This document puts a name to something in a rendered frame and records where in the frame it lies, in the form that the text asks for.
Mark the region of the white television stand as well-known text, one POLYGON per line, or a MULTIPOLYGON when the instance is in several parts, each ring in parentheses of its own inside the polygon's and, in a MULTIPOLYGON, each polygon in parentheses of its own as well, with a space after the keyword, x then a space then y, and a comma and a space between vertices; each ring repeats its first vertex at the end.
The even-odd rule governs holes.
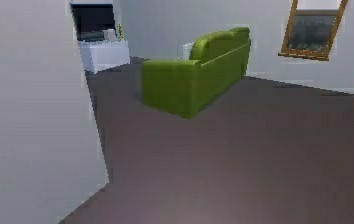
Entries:
POLYGON ((130 63, 127 40, 78 42, 83 69, 94 74, 130 63))

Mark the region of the black television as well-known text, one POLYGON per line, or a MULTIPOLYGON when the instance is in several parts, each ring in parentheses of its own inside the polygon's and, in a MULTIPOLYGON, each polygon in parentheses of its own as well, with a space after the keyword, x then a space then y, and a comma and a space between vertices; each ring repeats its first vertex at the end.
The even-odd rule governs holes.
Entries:
POLYGON ((78 41, 103 38, 104 30, 116 29, 112 4, 71 3, 78 41))

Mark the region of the green sofa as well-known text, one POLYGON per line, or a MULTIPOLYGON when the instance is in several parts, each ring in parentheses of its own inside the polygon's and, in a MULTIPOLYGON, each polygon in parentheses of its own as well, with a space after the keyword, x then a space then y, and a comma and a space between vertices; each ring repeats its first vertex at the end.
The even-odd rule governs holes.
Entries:
POLYGON ((142 63, 142 100, 153 108, 192 118, 247 71, 250 29, 236 27, 197 38, 187 60, 142 63))

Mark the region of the white cushion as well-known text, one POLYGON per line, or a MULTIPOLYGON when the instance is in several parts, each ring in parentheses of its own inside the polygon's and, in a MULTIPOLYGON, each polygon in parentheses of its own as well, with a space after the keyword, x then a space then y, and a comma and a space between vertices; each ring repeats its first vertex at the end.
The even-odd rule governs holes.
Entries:
POLYGON ((193 47, 194 43, 187 43, 183 45, 183 52, 182 52, 182 59, 183 60, 188 60, 190 57, 191 49, 193 47))

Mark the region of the small white box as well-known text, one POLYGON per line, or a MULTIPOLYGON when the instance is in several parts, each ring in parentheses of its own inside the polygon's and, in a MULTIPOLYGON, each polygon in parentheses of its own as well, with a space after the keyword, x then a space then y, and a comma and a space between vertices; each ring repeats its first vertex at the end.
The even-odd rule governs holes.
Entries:
POLYGON ((104 38, 107 41, 117 41, 117 35, 114 29, 104 30, 104 38))

